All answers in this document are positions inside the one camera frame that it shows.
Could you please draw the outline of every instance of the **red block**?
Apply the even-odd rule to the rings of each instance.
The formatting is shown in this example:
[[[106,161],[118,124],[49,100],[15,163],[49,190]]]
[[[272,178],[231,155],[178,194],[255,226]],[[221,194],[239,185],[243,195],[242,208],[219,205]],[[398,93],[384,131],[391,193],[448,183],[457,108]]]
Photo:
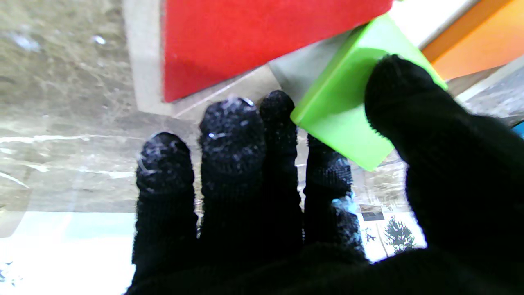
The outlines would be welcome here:
[[[166,102],[384,14],[393,0],[166,0]]]

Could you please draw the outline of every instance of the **hand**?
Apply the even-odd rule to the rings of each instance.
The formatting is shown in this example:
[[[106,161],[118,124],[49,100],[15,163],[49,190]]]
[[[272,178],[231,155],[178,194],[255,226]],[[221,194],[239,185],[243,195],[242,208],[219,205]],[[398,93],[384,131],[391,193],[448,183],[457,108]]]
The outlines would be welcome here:
[[[302,213],[293,108],[282,91],[270,93],[260,111],[242,98],[208,107],[199,140],[200,237],[188,147],[167,132],[146,142],[136,173],[134,286],[198,268],[210,269],[213,280],[227,279],[319,243],[333,247],[337,260],[367,262],[353,212],[350,164],[311,136]],[[203,275],[198,287],[206,284],[212,282]]]

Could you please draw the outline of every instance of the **finger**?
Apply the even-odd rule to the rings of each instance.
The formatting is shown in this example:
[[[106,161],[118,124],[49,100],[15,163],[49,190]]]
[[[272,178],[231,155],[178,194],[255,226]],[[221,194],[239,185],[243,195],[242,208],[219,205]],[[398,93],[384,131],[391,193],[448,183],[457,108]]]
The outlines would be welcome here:
[[[305,243],[331,243],[352,253],[355,261],[366,255],[352,200],[349,161],[308,135],[309,156],[305,181]]]
[[[162,132],[144,144],[138,160],[133,282],[194,263],[197,216],[190,151],[176,135]]]
[[[266,159],[264,161],[265,252],[278,257],[302,246],[302,210],[295,167],[297,126],[290,115],[294,104],[283,91],[271,92],[260,105],[264,121]]]
[[[373,69],[365,90],[366,118],[407,161],[410,150],[467,112],[422,67],[396,55]]]
[[[200,240],[210,259],[259,252],[264,125],[252,102],[212,104],[200,124],[204,217]]]

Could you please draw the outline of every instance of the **green block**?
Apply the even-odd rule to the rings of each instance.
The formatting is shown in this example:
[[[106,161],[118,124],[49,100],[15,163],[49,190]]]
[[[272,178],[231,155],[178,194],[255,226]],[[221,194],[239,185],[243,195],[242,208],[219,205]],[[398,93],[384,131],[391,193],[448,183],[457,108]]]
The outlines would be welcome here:
[[[393,150],[391,142],[370,127],[364,113],[367,81],[387,54],[418,64],[447,89],[422,52],[386,14],[350,34],[291,114],[299,127],[368,171]]]

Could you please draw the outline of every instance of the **orange panel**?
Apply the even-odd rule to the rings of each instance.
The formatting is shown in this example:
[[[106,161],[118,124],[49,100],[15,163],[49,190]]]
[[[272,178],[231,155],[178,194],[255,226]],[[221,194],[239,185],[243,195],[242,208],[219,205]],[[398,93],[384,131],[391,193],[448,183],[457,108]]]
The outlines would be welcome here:
[[[481,0],[423,51],[445,80],[524,55],[524,0]]]

